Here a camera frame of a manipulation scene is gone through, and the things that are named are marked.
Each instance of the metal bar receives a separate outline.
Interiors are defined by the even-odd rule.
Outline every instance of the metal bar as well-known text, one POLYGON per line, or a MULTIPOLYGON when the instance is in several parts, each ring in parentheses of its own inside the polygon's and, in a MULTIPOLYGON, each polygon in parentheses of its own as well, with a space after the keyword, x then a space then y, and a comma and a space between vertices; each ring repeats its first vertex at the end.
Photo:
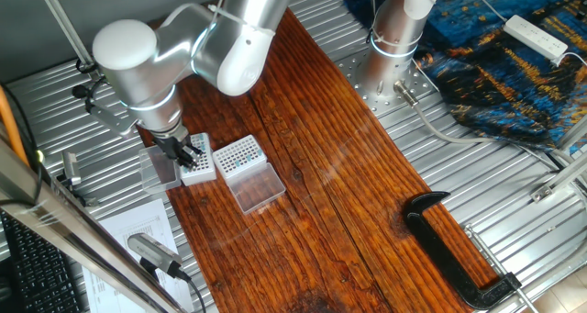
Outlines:
MULTIPOLYGON (((477 234, 475 232, 475 230, 473 230, 473 227, 472 227, 471 224, 465 226, 465 231, 466 231, 467 236, 469 236, 469 238, 471 238, 475 244, 477 244, 479 247, 481 247, 481 249, 483 251, 485 251, 485 253, 487 253, 487 256, 489 257, 489 259, 495 265, 495 267, 497 269, 497 273, 500 274, 500 276, 501 275, 506 275, 507 274, 507 270, 505 269, 505 267, 497 259, 497 257, 495 257, 495 255, 489 249, 489 247, 487 246, 487 244, 485 244, 485 241, 483 241, 483 239, 481 238, 481 236, 479 236, 479 234, 477 234)), ((517 288, 515 291, 520 296, 520 298, 522 299, 522 301, 524 301, 524 303, 532 310, 532 312, 539 313, 538 310, 534 307, 534 304, 532 304, 532 300, 530 300, 530 298, 528 298, 528 296, 526 295, 526 293, 524 292, 524 290, 522 290, 521 287, 520 288, 517 288)))
POLYGON ((584 153, 579 158, 571 162, 567 167, 557 174, 557 176, 550 179, 546 184, 540 186, 537 191, 531 194, 535 202, 539 202, 544 198, 551 196, 558 188, 563 188, 565 185, 574 181, 587 170, 587 153, 584 153))
POLYGON ((587 117, 583 117, 575 124, 569 131, 560 138, 558 142, 559 149, 567 151, 573 144, 575 144, 580 138, 587 134, 587 117))
POLYGON ((61 7, 61 4, 59 3, 59 0, 45 0, 45 3, 47 3, 49 10, 51 11, 53 16, 55 17, 55 19, 59 23, 61 30, 63 30, 63 33, 65 34, 65 37, 67 37, 67 40, 72 45, 73 50, 75 50, 77 57, 82 61, 83 66, 89 67, 89 66, 93 65, 94 60, 90 56, 90 53, 88 52, 88 50, 83 45, 83 42, 80 39, 80 36, 75 31, 75 28, 73 28, 72 22, 65 14, 65 11, 63 10, 63 8, 61 7))
MULTIPOLYGON (((32 201, 37 175, 0 140, 0 199, 32 201)), ((185 313, 130 254, 59 183, 42 183, 35 207, 2 207, 147 312, 185 313)))

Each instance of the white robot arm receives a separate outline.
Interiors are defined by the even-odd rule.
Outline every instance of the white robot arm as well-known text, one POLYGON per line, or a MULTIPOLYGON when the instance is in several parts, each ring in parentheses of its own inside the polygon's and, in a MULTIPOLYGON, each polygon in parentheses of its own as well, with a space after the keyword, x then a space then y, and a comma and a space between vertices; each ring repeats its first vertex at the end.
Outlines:
MULTIPOLYGON (((119 20, 96 35, 94 57, 138 125, 170 158, 195 167, 200 151, 182 124, 175 84, 197 73, 224 94, 248 92, 260 77, 288 5, 289 0, 225 0, 212 24, 211 11, 184 5, 156 30, 137 20, 119 20)), ((124 130, 105 110, 90 107, 88 112, 111 129, 124 130)))
MULTIPOLYGON (((364 89, 392 93, 394 84, 409 76, 409 62, 435 1, 383 4, 375 18, 370 56, 360 66, 364 89)), ((195 167, 200 151, 192 147, 182 124, 175 84, 197 73, 226 95, 248 92, 260 77, 289 2, 224 0, 222 8, 214 8, 215 15, 200 5, 184 5, 157 30, 137 20, 120 20, 97 34, 94 57, 138 125, 153 134, 170 158, 195 167)), ((91 106, 88 112, 121 131, 121 121, 105 110, 91 106)), ((124 127, 132 124, 127 121, 124 127)))

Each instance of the wooden board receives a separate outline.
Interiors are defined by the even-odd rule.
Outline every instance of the wooden board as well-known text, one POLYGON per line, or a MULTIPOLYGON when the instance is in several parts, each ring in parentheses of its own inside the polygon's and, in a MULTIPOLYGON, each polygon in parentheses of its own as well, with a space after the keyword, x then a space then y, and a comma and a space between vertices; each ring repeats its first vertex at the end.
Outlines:
MULTIPOLYGON (((243 216, 224 180, 168 196, 221 312, 472 311, 403 223, 429 189, 292 12, 251 92, 178 84, 212 148, 253 134, 287 188, 243 216)), ((478 285, 492 268, 443 207, 426 217, 478 285)))

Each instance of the white power strip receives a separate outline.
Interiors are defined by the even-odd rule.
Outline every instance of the white power strip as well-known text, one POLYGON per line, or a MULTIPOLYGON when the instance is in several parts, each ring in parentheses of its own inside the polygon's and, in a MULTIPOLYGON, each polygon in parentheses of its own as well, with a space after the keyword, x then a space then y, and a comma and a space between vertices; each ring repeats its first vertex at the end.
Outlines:
POLYGON ((518 15, 513 15, 505 23, 504 31, 552 61, 558 59, 568 48, 562 41, 518 15))

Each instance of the keyboard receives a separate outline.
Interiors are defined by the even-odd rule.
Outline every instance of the keyboard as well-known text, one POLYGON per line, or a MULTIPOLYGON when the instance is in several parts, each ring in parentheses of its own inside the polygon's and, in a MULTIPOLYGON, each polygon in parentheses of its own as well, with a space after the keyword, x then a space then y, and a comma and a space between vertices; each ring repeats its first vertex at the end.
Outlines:
POLYGON ((18 221, 1 212, 6 242, 27 313, 82 312, 65 254, 18 221))

